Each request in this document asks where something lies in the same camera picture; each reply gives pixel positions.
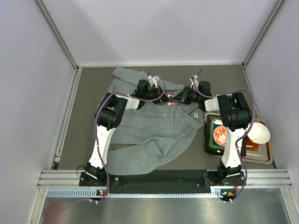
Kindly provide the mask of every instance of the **white bowl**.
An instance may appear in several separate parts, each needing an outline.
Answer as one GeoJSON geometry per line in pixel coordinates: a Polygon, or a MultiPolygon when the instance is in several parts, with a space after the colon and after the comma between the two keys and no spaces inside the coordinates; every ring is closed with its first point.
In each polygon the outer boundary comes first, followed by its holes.
{"type": "Polygon", "coordinates": [[[247,136],[253,143],[265,144],[270,140],[270,131],[265,125],[254,122],[247,136]]]}

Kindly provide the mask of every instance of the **white wall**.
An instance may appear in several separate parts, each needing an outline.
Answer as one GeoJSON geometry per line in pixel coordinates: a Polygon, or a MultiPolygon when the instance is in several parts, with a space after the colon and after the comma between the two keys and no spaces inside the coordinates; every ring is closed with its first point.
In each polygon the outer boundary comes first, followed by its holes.
{"type": "Polygon", "coordinates": [[[271,146],[299,195],[299,1],[287,0],[248,65],[271,146]]]}
{"type": "Polygon", "coordinates": [[[74,71],[33,0],[1,1],[0,222],[28,218],[74,71]]]}
{"type": "Polygon", "coordinates": [[[43,0],[79,65],[241,63],[277,0],[43,0]]]}

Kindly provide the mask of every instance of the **plate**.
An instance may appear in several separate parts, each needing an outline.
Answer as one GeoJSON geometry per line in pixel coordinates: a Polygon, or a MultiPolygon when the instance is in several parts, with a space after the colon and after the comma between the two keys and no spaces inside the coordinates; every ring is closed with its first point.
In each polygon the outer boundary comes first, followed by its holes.
{"type": "Polygon", "coordinates": [[[225,146],[225,139],[226,139],[226,129],[225,126],[221,125],[215,128],[213,132],[214,141],[217,145],[225,146]]]}

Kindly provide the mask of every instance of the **brown tray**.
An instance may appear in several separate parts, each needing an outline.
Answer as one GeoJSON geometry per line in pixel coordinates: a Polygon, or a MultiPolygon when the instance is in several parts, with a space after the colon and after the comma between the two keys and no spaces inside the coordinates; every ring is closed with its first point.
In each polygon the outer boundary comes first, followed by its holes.
{"type": "MultiPolygon", "coordinates": [[[[208,112],[204,117],[205,121],[205,144],[204,151],[207,155],[222,157],[224,147],[221,147],[213,142],[213,131],[219,125],[222,125],[220,114],[208,112]]],[[[255,119],[266,125],[261,119],[255,119]]],[[[247,162],[255,162],[260,164],[271,164],[273,162],[273,155],[269,143],[257,145],[247,140],[246,143],[246,157],[243,158],[247,162]]]]}

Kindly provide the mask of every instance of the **gray shirt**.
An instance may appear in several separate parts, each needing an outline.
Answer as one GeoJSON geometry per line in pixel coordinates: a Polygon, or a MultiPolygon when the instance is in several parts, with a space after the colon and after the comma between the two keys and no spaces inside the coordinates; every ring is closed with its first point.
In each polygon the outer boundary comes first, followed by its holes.
{"type": "MultiPolygon", "coordinates": [[[[116,68],[117,77],[108,92],[132,94],[140,79],[148,79],[146,72],[116,68]]],[[[163,89],[161,80],[158,84],[163,89]]],[[[179,94],[184,85],[165,82],[166,94],[179,94]]],[[[202,128],[203,112],[197,103],[189,105],[156,105],[145,102],[140,110],[126,110],[116,128],[111,144],[134,146],[109,151],[107,168],[113,175],[147,174],[174,160],[193,141],[197,130],[202,128]]]]}

